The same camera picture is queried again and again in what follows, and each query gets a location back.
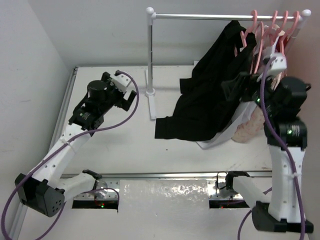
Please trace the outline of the black shirt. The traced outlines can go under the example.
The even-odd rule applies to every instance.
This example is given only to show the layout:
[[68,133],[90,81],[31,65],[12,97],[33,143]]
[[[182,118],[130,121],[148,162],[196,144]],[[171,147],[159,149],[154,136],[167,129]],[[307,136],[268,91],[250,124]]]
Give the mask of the black shirt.
[[157,118],[155,139],[208,141],[222,131],[237,109],[240,98],[226,101],[221,83],[233,80],[240,72],[249,73],[255,35],[246,37],[247,47],[235,56],[234,47],[242,45],[245,28],[236,20],[228,23],[210,49],[193,68],[190,78],[181,78],[180,97],[173,114]]

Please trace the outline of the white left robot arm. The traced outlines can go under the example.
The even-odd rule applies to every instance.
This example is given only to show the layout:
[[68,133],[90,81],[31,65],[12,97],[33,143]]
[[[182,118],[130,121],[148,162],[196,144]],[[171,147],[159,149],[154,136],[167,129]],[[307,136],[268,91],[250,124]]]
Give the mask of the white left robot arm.
[[139,103],[137,88],[125,98],[129,85],[134,83],[131,76],[118,70],[113,75],[104,72],[100,80],[87,84],[86,94],[75,106],[61,137],[27,175],[21,173],[16,177],[14,183],[23,205],[53,217],[65,202],[95,189],[101,175],[91,170],[65,180],[61,176],[79,149],[102,131],[104,115],[111,108],[128,111],[133,103]]

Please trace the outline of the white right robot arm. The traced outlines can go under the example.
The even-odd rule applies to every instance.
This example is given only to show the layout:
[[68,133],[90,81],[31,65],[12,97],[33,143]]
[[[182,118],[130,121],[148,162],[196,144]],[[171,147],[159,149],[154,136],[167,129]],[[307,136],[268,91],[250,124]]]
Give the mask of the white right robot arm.
[[230,171],[225,189],[239,193],[251,209],[256,230],[274,233],[312,233],[314,225],[305,217],[302,207],[302,165],[308,145],[308,131],[298,117],[307,99],[310,84],[284,77],[275,90],[261,85],[252,98],[265,107],[268,118],[264,133],[272,164],[271,195],[267,196],[244,171]]

